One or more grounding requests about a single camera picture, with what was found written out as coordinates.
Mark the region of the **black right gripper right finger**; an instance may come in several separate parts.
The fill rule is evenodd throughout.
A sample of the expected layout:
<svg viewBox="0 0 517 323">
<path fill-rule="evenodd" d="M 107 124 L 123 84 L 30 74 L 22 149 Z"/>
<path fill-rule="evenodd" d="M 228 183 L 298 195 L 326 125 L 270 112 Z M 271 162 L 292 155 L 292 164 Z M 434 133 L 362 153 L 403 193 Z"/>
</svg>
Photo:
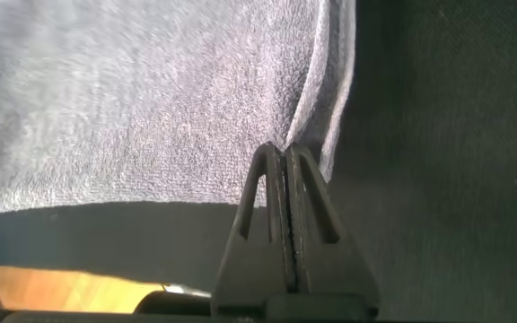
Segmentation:
<svg viewBox="0 0 517 323">
<path fill-rule="evenodd" d="M 366 314 L 376 314 L 377 283 L 331 203 L 310 150 L 292 144 L 285 151 L 285 160 L 297 291 L 353 296 L 361 301 Z"/>
</svg>

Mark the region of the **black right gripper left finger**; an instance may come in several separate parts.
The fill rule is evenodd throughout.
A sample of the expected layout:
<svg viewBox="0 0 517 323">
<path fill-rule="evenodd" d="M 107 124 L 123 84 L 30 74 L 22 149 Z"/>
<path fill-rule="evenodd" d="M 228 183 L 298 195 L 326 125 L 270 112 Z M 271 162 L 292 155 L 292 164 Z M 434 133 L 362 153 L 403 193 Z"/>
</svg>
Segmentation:
<svg viewBox="0 0 517 323">
<path fill-rule="evenodd" d="M 259 179 L 266 180 L 268 243 L 249 242 Z M 294 288 L 281 153 L 273 144 L 253 155 L 211 300 L 213 314 L 262 314 L 268 301 Z"/>
</svg>

